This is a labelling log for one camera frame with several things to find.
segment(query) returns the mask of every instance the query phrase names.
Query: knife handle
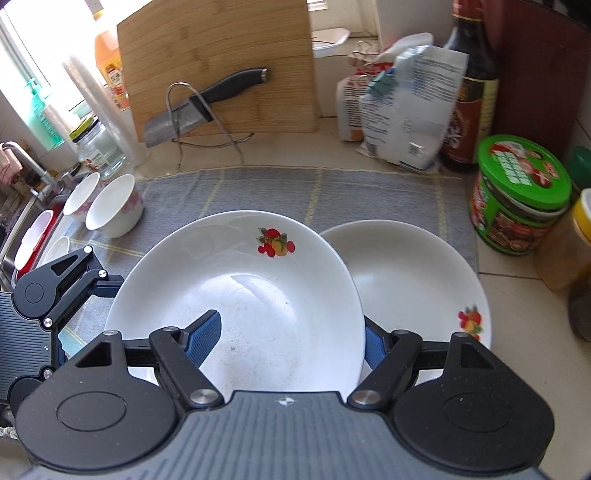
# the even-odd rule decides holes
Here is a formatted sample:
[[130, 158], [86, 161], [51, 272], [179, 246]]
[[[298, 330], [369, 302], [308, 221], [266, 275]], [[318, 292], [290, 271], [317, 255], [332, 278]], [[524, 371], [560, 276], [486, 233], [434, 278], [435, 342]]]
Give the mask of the knife handle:
[[[207, 103], [221, 102], [235, 97], [250, 87], [266, 83], [267, 80], [268, 70], [266, 68], [246, 69], [232, 73], [199, 93], [203, 95]], [[196, 95], [191, 95], [191, 100], [193, 103], [201, 103]]]

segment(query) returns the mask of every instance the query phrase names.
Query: spice jar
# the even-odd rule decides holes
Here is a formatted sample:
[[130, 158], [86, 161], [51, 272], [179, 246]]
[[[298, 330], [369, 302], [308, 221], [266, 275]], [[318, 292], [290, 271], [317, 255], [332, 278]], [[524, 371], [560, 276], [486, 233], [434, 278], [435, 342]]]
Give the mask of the spice jar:
[[550, 290], [591, 273], [591, 189], [585, 189], [535, 251], [535, 266]]
[[569, 175], [548, 150], [513, 135], [484, 139], [478, 163], [469, 206], [476, 231], [501, 252], [529, 253], [569, 208]]
[[87, 117], [70, 138], [76, 144], [78, 160], [106, 180], [118, 171], [126, 157], [96, 116]]

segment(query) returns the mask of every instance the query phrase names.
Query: can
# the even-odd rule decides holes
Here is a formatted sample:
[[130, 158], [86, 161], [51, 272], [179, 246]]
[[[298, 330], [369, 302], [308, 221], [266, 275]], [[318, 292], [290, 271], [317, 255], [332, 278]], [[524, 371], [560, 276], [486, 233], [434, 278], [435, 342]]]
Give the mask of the can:
[[478, 147], [470, 219], [491, 247], [512, 255], [535, 249], [568, 209], [570, 178], [544, 147], [514, 135], [494, 135]]

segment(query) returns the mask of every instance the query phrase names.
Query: metal screw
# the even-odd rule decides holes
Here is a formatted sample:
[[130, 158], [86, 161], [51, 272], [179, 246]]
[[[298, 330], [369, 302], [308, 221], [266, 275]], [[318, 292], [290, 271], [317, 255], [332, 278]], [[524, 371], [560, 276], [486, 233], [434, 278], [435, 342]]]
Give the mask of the metal screw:
[[375, 390], [359, 390], [353, 393], [353, 401], [357, 405], [375, 405], [382, 397]]
[[215, 402], [219, 395], [211, 388], [200, 388], [189, 395], [189, 399], [197, 405], [209, 405]]

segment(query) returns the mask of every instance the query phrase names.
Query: red fruit decal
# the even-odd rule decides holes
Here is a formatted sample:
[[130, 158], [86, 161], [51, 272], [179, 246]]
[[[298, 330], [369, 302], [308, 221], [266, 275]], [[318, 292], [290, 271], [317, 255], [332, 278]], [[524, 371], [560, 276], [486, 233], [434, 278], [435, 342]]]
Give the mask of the red fruit decal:
[[296, 245], [287, 239], [286, 233], [281, 233], [275, 228], [259, 228], [261, 236], [258, 237], [259, 253], [266, 253], [269, 257], [284, 257], [288, 253], [296, 251]]
[[466, 307], [466, 310], [459, 312], [457, 317], [460, 319], [460, 328], [476, 340], [480, 340], [479, 333], [482, 333], [484, 329], [482, 328], [482, 315], [478, 312], [476, 305], [472, 308]]
[[269, 237], [272, 240], [274, 238], [277, 238], [280, 235], [281, 234], [277, 230], [275, 230], [274, 228], [269, 228], [269, 230], [267, 230], [267, 237]]

